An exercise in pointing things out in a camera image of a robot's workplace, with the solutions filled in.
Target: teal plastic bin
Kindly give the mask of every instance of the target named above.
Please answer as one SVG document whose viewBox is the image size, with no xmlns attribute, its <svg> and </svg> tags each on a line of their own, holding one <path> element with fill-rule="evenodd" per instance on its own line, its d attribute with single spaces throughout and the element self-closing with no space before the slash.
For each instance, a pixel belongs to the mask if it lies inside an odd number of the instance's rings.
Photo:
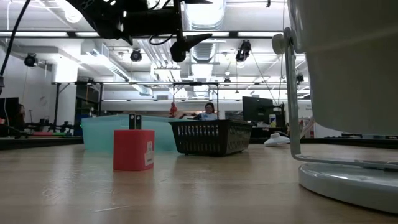
<svg viewBox="0 0 398 224">
<path fill-rule="evenodd" d="M 182 119 L 142 116 L 142 129 L 155 131 L 155 152 L 176 151 L 172 127 L 169 122 Z M 113 153 L 114 130 L 129 129 L 129 115 L 120 114 L 84 118 L 81 122 L 85 150 Z"/>
</svg>

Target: dark hair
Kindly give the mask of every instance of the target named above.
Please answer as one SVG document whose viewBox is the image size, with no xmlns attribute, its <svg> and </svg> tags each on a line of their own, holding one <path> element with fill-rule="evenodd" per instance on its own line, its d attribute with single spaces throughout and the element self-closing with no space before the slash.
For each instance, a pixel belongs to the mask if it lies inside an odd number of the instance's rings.
<svg viewBox="0 0 398 224">
<path fill-rule="evenodd" d="M 213 108 L 213 113 L 215 112 L 215 110 L 214 110 L 214 104 L 213 103 L 207 103 L 206 105 L 205 105 L 205 107 L 207 107 L 208 105 L 210 105 L 212 108 Z"/>
</svg>

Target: black basket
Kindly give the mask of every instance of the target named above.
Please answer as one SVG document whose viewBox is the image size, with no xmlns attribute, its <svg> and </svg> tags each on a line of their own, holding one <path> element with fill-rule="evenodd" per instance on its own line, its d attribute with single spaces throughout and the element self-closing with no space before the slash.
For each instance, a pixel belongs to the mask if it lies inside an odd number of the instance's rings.
<svg viewBox="0 0 398 224">
<path fill-rule="evenodd" d="M 219 121 L 170 122 L 177 151 L 183 154 L 225 156 L 248 148 L 252 126 Z"/>
</svg>

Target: red block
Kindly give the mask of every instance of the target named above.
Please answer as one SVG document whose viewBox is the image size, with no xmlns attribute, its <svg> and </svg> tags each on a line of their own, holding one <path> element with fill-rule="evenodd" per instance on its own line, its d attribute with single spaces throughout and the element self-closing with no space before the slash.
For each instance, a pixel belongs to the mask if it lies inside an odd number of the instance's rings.
<svg viewBox="0 0 398 224">
<path fill-rule="evenodd" d="M 113 170 L 142 171 L 154 167 L 155 131 L 115 130 Z"/>
</svg>

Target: ceiling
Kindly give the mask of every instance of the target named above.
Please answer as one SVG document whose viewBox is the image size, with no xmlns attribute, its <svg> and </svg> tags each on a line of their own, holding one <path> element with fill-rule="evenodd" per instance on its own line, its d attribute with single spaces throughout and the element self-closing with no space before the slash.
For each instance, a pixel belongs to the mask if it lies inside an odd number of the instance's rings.
<svg viewBox="0 0 398 224">
<path fill-rule="evenodd" d="M 24 1 L 0 0 L 0 30 L 11 30 L 15 20 L 20 13 Z M 51 1 L 32 1 L 19 26 L 19 30 L 30 31 L 89 31 L 93 29 L 83 19 L 78 22 L 69 22 L 65 14 L 68 13 L 65 7 L 59 5 L 65 4 L 64 0 Z M 256 0 L 227 0 L 225 17 L 220 30 L 225 31 L 259 31 L 259 32 L 282 32 L 289 26 L 289 17 L 286 12 L 286 4 L 283 0 L 272 0 L 270 8 L 266 8 L 266 1 Z M 236 81 L 239 82 L 279 82 L 285 78 L 284 58 L 277 56 L 271 46 L 271 39 L 249 39 L 252 52 L 245 61 L 243 68 L 237 68 L 234 57 L 236 50 L 243 39 L 223 39 L 217 38 L 218 46 L 216 48 L 216 59 L 212 70 L 214 77 L 219 77 L 220 81 L 224 79 L 225 72 L 229 72 Z M 141 50 L 142 60 L 132 62 L 130 53 L 132 48 L 139 47 L 138 40 L 134 40 L 133 46 L 123 40 L 93 39 L 97 46 L 105 44 L 109 47 L 109 57 L 120 67 L 130 72 L 136 80 L 147 81 L 151 70 L 152 62 L 146 53 Z M 113 81 L 113 74 L 103 65 L 93 63 L 92 60 L 86 61 L 84 56 L 75 55 L 82 39 L 17 39 L 16 43 L 26 46 L 55 46 L 63 49 L 68 54 L 77 58 L 81 66 L 79 75 L 93 77 L 98 81 Z M 190 71 L 190 57 L 179 63 L 181 77 L 187 78 L 192 74 Z M 307 64 L 305 57 L 299 55 L 296 59 L 299 72 L 305 76 L 307 74 Z"/>
</svg>

